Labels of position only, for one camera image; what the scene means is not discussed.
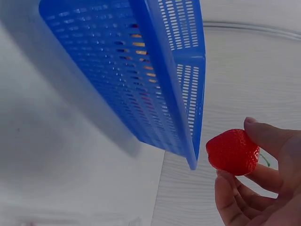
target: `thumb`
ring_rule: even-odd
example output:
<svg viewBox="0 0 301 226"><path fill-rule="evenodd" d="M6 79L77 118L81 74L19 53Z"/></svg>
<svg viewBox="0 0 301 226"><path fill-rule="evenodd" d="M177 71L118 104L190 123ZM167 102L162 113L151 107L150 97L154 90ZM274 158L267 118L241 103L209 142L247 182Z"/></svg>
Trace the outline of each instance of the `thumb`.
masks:
<svg viewBox="0 0 301 226"><path fill-rule="evenodd" d="M299 130L279 129L265 123L259 123L249 117L245 119L244 127L250 139L276 159L283 145L290 138L301 134Z"/></svg>

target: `blue plastic basket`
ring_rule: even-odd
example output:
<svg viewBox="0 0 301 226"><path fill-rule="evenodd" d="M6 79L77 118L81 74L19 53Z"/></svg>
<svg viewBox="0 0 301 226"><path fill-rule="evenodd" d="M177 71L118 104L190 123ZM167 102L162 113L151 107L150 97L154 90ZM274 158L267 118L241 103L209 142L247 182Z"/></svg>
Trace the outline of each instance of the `blue plastic basket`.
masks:
<svg viewBox="0 0 301 226"><path fill-rule="evenodd" d="M140 141L197 167L206 64L199 0L42 0L40 14Z"/></svg>

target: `hand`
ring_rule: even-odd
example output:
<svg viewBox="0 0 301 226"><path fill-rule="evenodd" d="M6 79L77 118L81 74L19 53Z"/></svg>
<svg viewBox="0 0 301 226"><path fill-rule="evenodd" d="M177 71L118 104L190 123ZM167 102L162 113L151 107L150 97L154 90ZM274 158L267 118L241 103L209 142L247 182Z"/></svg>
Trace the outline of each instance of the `hand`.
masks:
<svg viewBox="0 0 301 226"><path fill-rule="evenodd" d="M260 196L231 174L218 171L215 202L225 226L301 226L301 131L252 118L246 118L244 127L253 142L278 160L279 169L258 164L246 177L278 197Z"/></svg>

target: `strawberry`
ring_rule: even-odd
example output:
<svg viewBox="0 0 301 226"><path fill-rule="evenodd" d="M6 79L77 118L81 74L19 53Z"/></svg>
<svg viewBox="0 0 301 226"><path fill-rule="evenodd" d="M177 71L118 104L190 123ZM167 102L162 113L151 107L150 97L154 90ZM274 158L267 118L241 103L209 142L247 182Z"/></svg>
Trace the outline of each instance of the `strawberry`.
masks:
<svg viewBox="0 0 301 226"><path fill-rule="evenodd" d="M210 164L234 176L254 171L259 159L259 147L242 129L231 129L206 144Z"/></svg>

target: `white surface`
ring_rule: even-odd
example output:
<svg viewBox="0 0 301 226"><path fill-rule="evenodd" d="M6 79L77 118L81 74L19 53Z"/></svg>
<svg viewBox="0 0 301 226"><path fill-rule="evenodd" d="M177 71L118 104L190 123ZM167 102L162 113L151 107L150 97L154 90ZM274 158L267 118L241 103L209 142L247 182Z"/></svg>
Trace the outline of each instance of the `white surface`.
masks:
<svg viewBox="0 0 301 226"><path fill-rule="evenodd" d="M0 0L0 203L120 212L150 226L164 152L112 115L38 2Z"/></svg>
<svg viewBox="0 0 301 226"><path fill-rule="evenodd" d="M299 0L201 0L204 20L275 26L301 32Z"/></svg>
<svg viewBox="0 0 301 226"><path fill-rule="evenodd" d="M206 97L198 169L191 172L181 158L166 153L152 226L223 225L214 203L216 174L205 151L212 137L242 128L246 116L282 128L301 128L299 41L234 31L205 35ZM243 181L260 194L273 195Z"/></svg>

